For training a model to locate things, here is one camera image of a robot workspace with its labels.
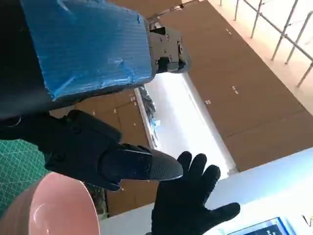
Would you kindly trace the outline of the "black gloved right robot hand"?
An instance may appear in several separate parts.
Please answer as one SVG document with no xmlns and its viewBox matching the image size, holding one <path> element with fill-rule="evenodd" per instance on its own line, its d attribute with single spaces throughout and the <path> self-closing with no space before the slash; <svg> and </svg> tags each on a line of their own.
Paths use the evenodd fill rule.
<svg viewBox="0 0 313 235">
<path fill-rule="evenodd" d="M 221 176 L 220 168 L 206 166 L 206 161 L 204 154 L 193 158 L 185 151 L 178 157 L 183 176 L 159 183 L 152 210 L 153 235 L 202 235 L 240 213 L 238 203 L 214 210 L 205 207 Z"/>
</svg>

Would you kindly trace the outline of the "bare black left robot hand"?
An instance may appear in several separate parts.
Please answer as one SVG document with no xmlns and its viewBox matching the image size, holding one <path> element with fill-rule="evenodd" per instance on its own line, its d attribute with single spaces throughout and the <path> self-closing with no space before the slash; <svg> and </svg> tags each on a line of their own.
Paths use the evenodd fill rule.
<svg viewBox="0 0 313 235">
<path fill-rule="evenodd" d="M 173 157 L 122 144 L 121 133 L 94 116 L 49 112 L 190 67 L 179 32 L 151 28 L 130 9 L 93 0 L 3 0 L 0 137 L 36 145 L 50 171 L 111 191 L 122 179 L 180 178 Z"/>
</svg>

